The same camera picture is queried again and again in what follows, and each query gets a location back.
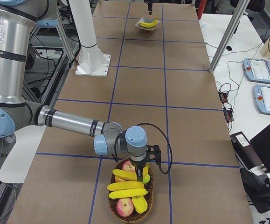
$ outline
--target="metal pole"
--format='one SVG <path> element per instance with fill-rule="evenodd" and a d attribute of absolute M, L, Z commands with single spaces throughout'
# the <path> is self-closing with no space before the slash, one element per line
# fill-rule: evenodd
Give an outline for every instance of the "metal pole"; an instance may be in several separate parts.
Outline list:
<path fill-rule="evenodd" d="M 64 26 L 63 26 L 63 23 L 62 23 L 62 20 L 61 20 L 61 16 L 60 16 L 60 13 L 59 13 L 58 9 L 57 9 L 57 17 L 58 17 L 58 25 L 56 27 L 57 32 L 58 32 L 58 34 L 60 36 L 61 42 L 62 42 L 62 44 L 64 46 L 65 51 L 66 51 L 69 62 L 73 63 L 73 60 L 75 58 L 74 52 L 73 52 L 73 49 L 71 48 L 71 45 L 69 43 L 69 39 L 66 36 L 65 29 L 64 29 Z"/>
<path fill-rule="evenodd" d="M 208 71 L 210 73 L 213 73 L 222 57 L 222 54 L 227 46 L 227 44 L 229 43 L 230 38 L 232 37 L 239 21 L 241 20 L 242 14 L 243 12 L 246 10 L 248 3 L 250 2 L 250 0 L 240 0 L 237 4 L 237 7 L 234 11 L 233 16 L 231 17 L 231 20 L 228 24 L 228 27 L 224 33 L 224 36 L 218 46 L 217 51 L 215 52 L 215 56 L 209 66 Z"/>

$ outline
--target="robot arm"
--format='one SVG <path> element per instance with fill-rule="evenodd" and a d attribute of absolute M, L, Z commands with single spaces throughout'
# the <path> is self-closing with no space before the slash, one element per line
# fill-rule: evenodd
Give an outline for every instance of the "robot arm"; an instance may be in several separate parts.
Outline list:
<path fill-rule="evenodd" d="M 153 159 L 160 162 L 158 146 L 148 146 L 145 130 L 123 131 L 117 123 L 63 113 L 22 97 L 29 31 L 35 24 L 56 26 L 56 0 L 0 0 L 0 138 L 28 125 L 46 125 L 95 137 L 97 154 L 129 153 L 137 179 Z"/>

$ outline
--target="yellow banana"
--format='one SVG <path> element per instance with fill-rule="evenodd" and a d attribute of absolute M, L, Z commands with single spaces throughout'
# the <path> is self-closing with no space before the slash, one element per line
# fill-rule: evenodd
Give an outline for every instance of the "yellow banana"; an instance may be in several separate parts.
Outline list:
<path fill-rule="evenodd" d="M 158 17 L 155 17 L 155 20 L 153 22 L 140 22 L 139 25 L 145 28 L 152 28 L 155 27 L 158 24 Z"/>
<path fill-rule="evenodd" d="M 110 191 L 126 190 L 126 189 L 133 189 L 133 188 L 144 188 L 144 184 L 138 181 L 125 181 L 125 182 L 112 183 L 107 186 L 107 189 Z"/>
<path fill-rule="evenodd" d="M 128 198 L 128 197 L 136 197 L 146 195 L 148 192 L 145 188 L 134 188 L 127 190 L 117 190 L 113 191 L 109 194 L 109 198 Z"/>
<path fill-rule="evenodd" d="M 149 164 L 147 163 L 146 166 L 143 168 L 143 176 L 146 176 L 148 174 L 148 167 Z M 115 176 L 127 181 L 137 181 L 137 174 L 135 172 L 127 172 L 120 169 L 114 169 L 112 170 L 112 173 Z"/>
<path fill-rule="evenodd" d="M 142 214 L 147 210 L 147 201 L 143 196 L 132 197 L 132 202 L 137 213 Z"/>

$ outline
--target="floor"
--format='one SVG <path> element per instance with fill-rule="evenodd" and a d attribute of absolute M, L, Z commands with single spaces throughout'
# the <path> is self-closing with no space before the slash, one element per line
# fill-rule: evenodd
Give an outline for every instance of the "floor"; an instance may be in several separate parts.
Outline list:
<path fill-rule="evenodd" d="M 231 7 L 231 5 L 228 3 L 228 1 L 226 1 L 226 4 L 225 4 L 224 8 L 222 9 L 222 13 L 223 14 L 231 14 L 233 11 L 234 11 L 234 8 Z M 209 12 L 210 12 L 210 2 L 207 4 L 204 13 L 209 13 Z M 270 20 L 267 17 L 265 17 L 264 14 L 262 14 L 262 13 L 260 13 L 260 15 L 259 15 L 258 13 L 254 13 L 254 12 L 251 12 L 249 10 L 247 10 L 247 12 L 249 13 L 249 16 L 254 17 L 252 24 L 255 27 L 255 29 L 257 30 L 260 37 L 262 39 L 266 39 L 266 37 L 270 34 Z M 3 158 L 0 157 L 0 166 L 2 165 L 2 162 L 3 162 Z M 0 220 L 1 224 L 5 223 L 5 222 L 6 222 L 6 218 Z"/>

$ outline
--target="white desk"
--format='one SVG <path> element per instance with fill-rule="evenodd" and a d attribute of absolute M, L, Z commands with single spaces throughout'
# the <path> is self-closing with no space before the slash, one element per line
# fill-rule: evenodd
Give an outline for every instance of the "white desk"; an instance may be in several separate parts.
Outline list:
<path fill-rule="evenodd" d="M 203 14 L 200 20 L 200 26 L 204 41 L 210 45 L 218 47 L 230 19 L 230 15 Z M 233 50 L 225 50 L 224 54 L 237 51 L 247 51 L 252 48 L 255 49 L 248 52 L 231 53 L 227 56 L 223 56 L 214 72 L 216 81 L 219 81 L 222 84 L 231 83 L 232 89 L 237 89 L 237 85 L 228 77 L 227 62 L 242 62 L 245 58 L 264 59 L 260 54 L 260 49 L 263 46 L 263 44 L 259 46 L 260 43 L 262 43 L 262 41 L 248 17 L 243 16 L 237 32 L 231 38 L 230 43 L 228 43 Z M 215 55 L 216 48 L 207 45 L 207 51 L 211 61 L 211 56 Z M 270 124 L 270 115 L 259 113 L 253 97 L 253 87 L 256 83 L 248 81 L 246 77 L 242 77 L 244 74 L 242 63 L 229 63 L 229 67 L 230 75 L 233 80 L 240 83 L 242 78 L 242 84 L 235 98 L 235 104 L 234 97 L 236 92 L 230 92 L 228 97 L 229 103 L 234 105 L 234 122 L 232 122 L 233 126 L 230 134 L 243 131 L 246 137 L 250 140 Z M 260 171 L 256 169 L 254 172 L 257 172 L 256 174 L 261 174 Z M 270 217 L 270 211 L 260 214 L 254 206 L 250 206 L 250 210 L 255 224 L 262 220 L 266 221 L 266 224 L 268 223 L 266 218 Z"/>

